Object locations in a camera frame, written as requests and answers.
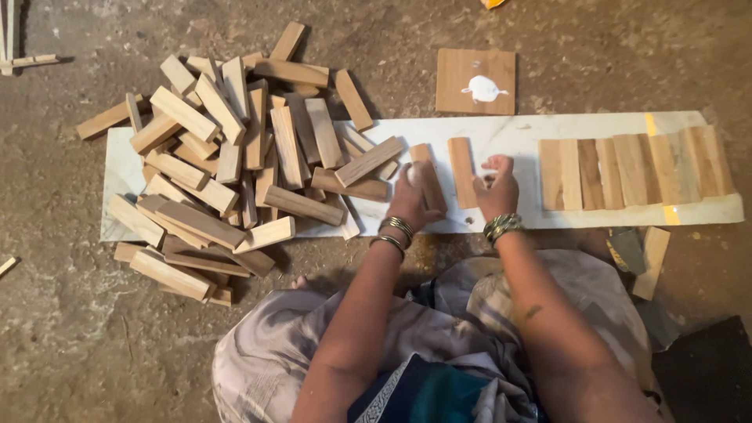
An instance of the woman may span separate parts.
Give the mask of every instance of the woman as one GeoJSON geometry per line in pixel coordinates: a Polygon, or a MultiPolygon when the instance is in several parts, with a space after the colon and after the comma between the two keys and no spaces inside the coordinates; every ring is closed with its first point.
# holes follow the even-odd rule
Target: woman
{"type": "Polygon", "coordinates": [[[660,421],[636,380],[650,372],[647,337],[615,270],[530,247],[513,165],[493,156],[495,175],[473,181],[502,266],[453,267],[418,295],[432,307],[393,297],[413,232],[441,218],[418,188],[430,165],[406,166],[344,293],[272,292],[217,345],[222,420],[660,421]]]}

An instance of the wooden strip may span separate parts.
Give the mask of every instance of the wooden strip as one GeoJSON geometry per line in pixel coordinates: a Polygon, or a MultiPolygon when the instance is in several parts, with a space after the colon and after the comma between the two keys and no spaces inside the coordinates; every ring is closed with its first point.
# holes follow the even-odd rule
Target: wooden strip
{"type": "Polygon", "coordinates": [[[449,159],[454,174],[454,187],[460,208],[476,208],[475,190],[472,186],[472,160],[467,138],[450,138],[449,159]]]}
{"type": "Polygon", "coordinates": [[[233,254],[243,254],[247,251],[258,250],[267,245],[295,238],[295,219],[287,216],[278,221],[254,227],[248,232],[250,237],[247,237],[233,250],[233,254]]]}
{"type": "Polygon", "coordinates": [[[415,162],[427,162],[426,170],[423,173],[423,197],[426,199],[428,210],[439,210],[446,213],[449,208],[447,201],[444,199],[444,192],[441,190],[441,184],[438,183],[438,176],[428,144],[418,144],[410,147],[410,157],[415,162]]]}
{"type": "Polygon", "coordinates": [[[632,294],[646,300],[653,299],[660,271],[663,267],[663,258],[669,248],[671,233],[656,227],[649,227],[645,234],[643,257],[647,265],[647,272],[638,275],[632,286],[632,294]]]}
{"type": "Polygon", "coordinates": [[[297,84],[324,88],[329,85],[329,69],[321,66],[303,65],[275,59],[258,59],[253,73],[297,84]]]}
{"type": "Polygon", "coordinates": [[[274,125],[274,137],[277,141],[277,153],[280,162],[282,183],[291,190],[303,188],[303,174],[299,162],[298,142],[289,107],[276,108],[271,111],[274,125]]]}
{"type": "Polygon", "coordinates": [[[222,126],[222,133],[233,145],[237,145],[245,135],[245,126],[232,110],[227,99],[217,88],[217,85],[202,74],[196,84],[196,94],[204,102],[204,107],[222,126]]]}
{"type": "Polygon", "coordinates": [[[264,165],[265,132],[266,128],[266,96],[268,88],[266,81],[261,88],[248,93],[250,101],[250,122],[248,131],[245,133],[243,145],[245,146],[245,160],[243,167],[246,170],[258,170],[264,165]]]}
{"type": "Polygon", "coordinates": [[[305,107],[305,99],[298,93],[287,93],[284,95],[284,98],[287,100],[290,113],[293,115],[295,132],[303,149],[306,163],[310,165],[320,162],[321,156],[319,155],[319,148],[316,143],[314,125],[305,107]]]}
{"type": "Polygon", "coordinates": [[[343,166],[335,172],[335,175],[343,186],[349,187],[381,164],[400,154],[403,149],[402,143],[396,137],[391,137],[343,166]]]}
{"type": "Polygon", "coordinates": [[[222,65],[222,76],[232,110],[241,122],[247,122],[250,119],[248,88],[245,83],[245,67],[239,56],[222,65]]]}
{"type": "Polygon", "coordinates": [[[576,139],[559,140],[562,164],[562,195],[565,210],[582,210],[580,156],[576,139]]]}
{"type": "Polygon", "coordinates": [[[197,80],[193,75],[188,72],[183,63],[171,54],[164,62],[159,66],[162,69],[162,73],[165,74],[167,79],[180,94],[187,94],[189,91],[196,87],[197,80]]]}
{"type": "Polygon", "coordinates": [[[245,239],[244,232],[179,202],[164,204],[156,214],[227,248],[235,248],[245,239]]]}
{"type": "Polygon", "coordinates": [[[368,115],[368,109],[365,108],[365,104],[363,104],[350,74],[347,73],[347,69],[341,69],[335,73],[334,85],[337,94],[344,103],[344,107],[347,109],[347,113],[350,115],[350,119],[353,121],[353,125],[355,125],[355,129],[362,131],[373,126],[374,121],[368,115]]]}
{"type": "Polygon", "coordinates": [[[277,41],[277,45],[269,54],[270,59],[276,60],[290,60],[295,53],[300,40],[302,39],[303,31],[305,31],[305,25],[301,25],[297,22],[290,22],[284,29],[282,36],[277,41]]]}
{"type": "MultiPolygon", "coordinates": [[[[148,102],[144,101],[144,97],[141,94],[136,94],[135,98],[139,110],[143,110],[147,107],[148,102]]],[[[77,126],[76,130],[81,139],[89,141],[103,135],[112,126],[115,126],[128,118],[128,104],[122,102],[77,126]]]]}
{"type": "Polygon", "coordinates": [[[319,188],[330,193],[354,196],[371,201],[387,202],[389,184],[384,181],[363,178],[349,187],[343,187],[333,170],[317,167],[311,181],[312,188],[319,188]]]}
{"type": "Polygon", "coordinates": [[[308,111],[308,116],[311,119],[316,145],[324,169],[335,169],[344,166],[342,149],[339,147],[337,135],[334,134],[332,118],[326,109],[326,100],[306,99],[305,109],[308,111]]]}
{"type": "Polygon", "coordinates": [[[165,238],[164,229],[159,227],[158,224],[152,222],[146,216],[139,213],[138,210],[136,210],[136,207],[120,194],[115,194],[112,196],[107,207],[107,211],[121,224],[124,224],[126,227],[128,227],[128,229],[135,232],[144,241],[148,242],[151,245],[154,245],[157,248],[165,238]]]}
{"type": "Polygon", "coordinates": [[[274,185],[267,188],[264,204],[336,227],[342,223],[344,217],[343,211],[338,208],[313,201],[274,185]]]}
{"type": "Polygon", "coordinates": [[[161,173],[177,180],[194,190],[202,190],[209,182],[209,174],[170,154],[152,151],[146,156],[146,163],[159,169],[161,173]]]}

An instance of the wooden block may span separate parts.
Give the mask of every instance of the wooden block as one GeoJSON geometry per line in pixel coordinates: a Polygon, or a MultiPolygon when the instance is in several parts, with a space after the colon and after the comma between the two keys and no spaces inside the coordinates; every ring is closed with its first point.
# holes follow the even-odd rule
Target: wooden block
{"type": "Polygon", "coordinates": [[[389,184],[384,181],[363,178],[354,182],[349,187],[343,187],[333,170],[320,167],[314,170],[311,187],[329,191],[330,193],[370,199],[377,202],[387,202],[387,197],[389,196],[389,184]]]}
{"type": "Polygon", "coordinates": [[[314,164],[321,161],[319,148],[316,143],[314,134],[314,125],[311,122],[311,116],[305,107],[305,99],[298,93],[287,93],[284,95],[287,104],[290,107],[290,113],[293,115],[295,132],[298,135],[298,141],[303,149],[306,163],[314,164]]]}
{"type": "Polygon", "coordinates": [[[436,111],[458,111],[480,114],[514,114],[515,54],[499,50],[452,50],[438,51],[438,74],[436,75],[436,111]],[[474,101],[481,95],[469,89],[491,80],[499,95],[490,101],[474,101]]]}
{"type": "Polygon", "coordinates": [[[152,151],[146,156],[146,163],[159,169],[171,179],[180,181],[194,190],[202,190],[209,182],[209,174],[170,154],[152,151]]]}
{"type": "Polygon", "coordinates": [[[120,194],[113,195],[107,207],[108,213],[121,224],[135,232],[144,241],[155,247],[165,238],[165,230],[136,210],[136,207],[120,194]]]}
{"type": "Polygon", "coordinates": [[[291,190],[303,188],[303,174],[299,162],[298,142],[295,138],[295,127],[289,107],[277,108],[271,111],[271,122],[274,125],[274,138],[277,142],[277,153],[280,162],[282,183],[291,190]]]}
{"type": "Polygon", "coordinates": [[[582,210],[580,156],[576,139],[559,140],[562,164],[562,197],[565,210],[582,210]]]}
{"type": "Polygon", "coordinates": [[[171,54],[162,62],[159,68],[162,69],[162,73],[165,74],[167,79],[170,80],[170,84],[177,88],[180,94],[187,94],[196,87],[196,79],[174,54],[171,54]]]}
{"type": "Polygon", "coordinates": [[[199,78],[199,83],[196,84],[196,94],[204,102],[206,110],[222,126],[222,133],[225,134],[225,137],[233,145],[240,143],[243,135],[245,135],[245,126],[238,119],[238,116],[230,107],[227,99],[219,91],[217,85],[206,74],[202,74],[199,78]]]}
{"type": "Polygon", "coordinates": [[[671,233],[656,227],[649,227],[645,234],[644,258],[647,272],[637,276],[632,287],[632,294],[646,300],[653,299],[653,293],[658,284],[663,258],[669,247],[671,233]]]}
{"type": "Polygon", "coordinates": [[[211,208],[218,210],[220,213],[229,213],[239,198],[238,193],[225,187],[214,179],[209,179],[209,182],[204,189],[200,191],[194,190],[174,179],[172,182],[178,187],[188,191],[188,193],[194,197],[207,203],[211,208]]]}
{"type": "Polygon", "coordinates": [[[290,60],[293,57],[298,44],[300,44],[301,36],[305,30],[305,25],[301,25],[297,22],[290,22],[287,24],[282,36],[277,41],[277,45],[269,54],[270,59],[276,60],[290,60]]]}
{"type": "Polygon", "coordinates": [[[454,174],[454,187],[457,193],[457,202],[460,208],[476,208],[478,201],[475,199],[475,190],[472,186],[472,159],[470,158],[470,146],[467,138],[450,138],[449,159],[452,162],[454,174]]]}
{"type": "Polygon", "coordinates": [[[243,228],[250,229],[259,222],[256,215],[256,194],[253,192],[253,176],[250,172],[243,172],[240,178],[240,202],[243,216],[243,228]]]}
{"type": "Polygon", "coordinates": [[[603,183],[604,208],[606,210],[621,210],[624,208],[624,198],[621,192],[621,176],[614,139],[596,139],[596,151],[603,183]]]}
{"type": "Polygon", "coordinates": [[[347,113],[350,115],[350,119],[353,121],[353,125],[355,125],[355,129],[362,131],[373,126],[374,121],[368,115],[368,110],[365,108],[350,74],[347,73],[347,69],[335,73],[334,85],[337,94],[344,103],[344,107],[347,109],[347,113]]]}
{"type": "Polygon", "coordinates": [[[321,164],[324,169],[336,169],[344,166],[342,149],[339,147],[337,135],[324,99],[306,99],[305,109],[311,118],[316,145],[318,147],[321,164]]]}
{"type": "Polygon", "coordinates": [[[247,237],[233,250],[233,254],[243,254],[247,251],[258,250],[267,245],[295,238],[295,219],[287,216],[278,221],[254,227],[248,232],[250,237],[247,237]]]}
{"type": "Polygon", "coordinates": [[[396,137],[391,137],[343,166],[335,172],[335,175],[343,186],[349,187],[381,164],[400,154],[403,149],[402,143],[396,137]]]}
{"type": "Polygon", "coordinates": [[[329,69],[321,66],[303,65],[275,59],[258,59],[255,75],[281,79],[297,84],[326,88],[329,85],[329,69]]]}
{"type": "Polygon", "coordinates": [[[148,125],[131,138],[131,146],[136,153],[149,154],[156,146],[172,137],[181,127],[167,114],[155,116],[148,125]]]}
{"type": "Polygon", "coordinates": [[[130,263],[136,252],[143,250],[143,245],[132,244],[130,242],[118,242],[115,247],[115,260],[130,263]]]}
{"type": "Polygon", "coordinates": [[[222,65],[222,76],[232,110],[241,122],[247,122],[250,119],[248,89],[245,84],[245,67],[239,56],[222,65]]]}
{"type": "Polygon", "coordinates": [[[343,211],[338,208],[313,201],[274,185],[267,188],[264,204],[336,227],[342,223],[344,217],[343,211]]]}
{"type": "Polygon", "coordinates": [[[266,128],[266,96],[267,88],[262,88],[248,93],[250,101],[250,122],[248,131],[245,133],[243,145],[245,146],[245,160],[243,167],[246,170],[258,170],[264,165],[265,132],[266,128]]]}
{"type": "MultiPolygon", "coordinates": [[[[148,102],[144,101],[144,97],[141,94],[136,94],[135,98],[138,104],[138,109],[144,110],[147,107],[148,102]]],[[[76,130],[81,139],[89,141],[105,134],[112,126],[115,126],[128,118],[128,103],[122,102],[77,126],[76,130]]]]}
{"type": "Polygon", "coordinates": [[[441,184],[438,183],[435,164],[431,158],[431,151],[428,149],[428,144],[414,145],[410,147],[409,151],[413,163],[428,162],[429,164],[423,175],[423,186],[421,187],[423,189],[423,196],[426,199],[427,209],[439,210],[442,213],[446,213],[449,208],[444,199],[444,192],[441,190],[441,184]]]}
{"type": "Polygon", "coordinates": [[[248,272],[244,267],[237,264],[227,264],[220,261],[206,260],[185,254],[167,253],[165,254],[165,262],[169,264],[177,264],[180,266],[190,267],[193,269],[210,270],[212,272],[242,276],[244,278],[250,277],[250,272],[248,272]]]}
{"type": "Polygon", "coordinates": [[[171,201],[164,204],[157,209],[156,214],[227,248],[235,248],[245,239],[243,231],[179,202],[171,201]]]}
{"type": "Polygon", "coordinates": [[[582,185],[582,209],[602,210],[605,208],[605,202],[603,200],[601,172],[598,168],[596,140],[581,139],[578,141],[577,146],[582,185]]]}

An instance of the bangle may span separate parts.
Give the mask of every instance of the bangle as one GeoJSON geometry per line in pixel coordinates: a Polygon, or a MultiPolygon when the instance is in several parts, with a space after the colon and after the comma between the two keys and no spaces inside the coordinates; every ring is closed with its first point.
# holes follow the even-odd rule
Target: bangle
{"type": "Polygon", "coordinates": [[[394,245],[395,247],[397,247],[397,249],[399,250],[399,252],[402,254],[402,261],[405,261],[405,249],[402,247],[402,244],[400,244],[399,241],[397,241],[393,236],[379,235],[379,236],[373,238],[371,240],[371,243],[368,244],[368,246],[370,247],[376,241],[386,241],[386,242],[389,242],[390,244],[394,245]]]}
{"type": "Polygon", "coordinates": [[[512,213],[510,215],[501,215],[497,218],[491,219],[486,224],[486,227],[483,228],[483,235],[486,236],[488,242],[494,247],[496,245],[496,240],[501,238],[505,233],[523,229],[525,229],[525,227],[522,226],[522,218],[520,215],[512,213]]]}
{"type": "Polygon", "coordinates": [[[401,230],[405,236],[408,237],[408,244],[405,247],[405,250],[410,248],[410,245],[413,243],[413,236],[415,236],[415,231],[413,231],[413,228],[408,224],[408,222],[405,222],[403,219],[400,218],[385,218],[381,221],[381,224],[379,225],[378,229],[381,230],[383,227],[395,227],[399,230],[401,230]]]}

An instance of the concrete floor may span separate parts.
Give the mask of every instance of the concrete floor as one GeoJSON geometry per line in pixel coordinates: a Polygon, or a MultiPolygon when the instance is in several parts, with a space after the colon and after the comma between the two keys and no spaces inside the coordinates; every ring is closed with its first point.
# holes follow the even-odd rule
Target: concrete floor
{"type": "MultiPolygon", "coordinates": [[[[170,53],[269,52],[289,20],[312,30],[299,59],[347,67],[382,118],[433,117],[440,47],[518,54],[519,114],[700,110],[752,199],[752,9],[747,0],[445,2],[26,2],[22,50],[74,57],[0,78],[3,421],[216,421],[214,343],[273,288],[309,274],[336,286],[367,240],[295,240],[232,309],[164,295],[98,243],[104,140],[75,126],[164,83],[170,53]]],[[[657,289],[683,330],[740,314],[752,324],[749,223],[670,229],[657,289]]],[[[602,230],[539,231],[541,246],[596,248],[602,230]]],[[[480,236],[419,238],[405,281],[488,252],[480,236]]]]}

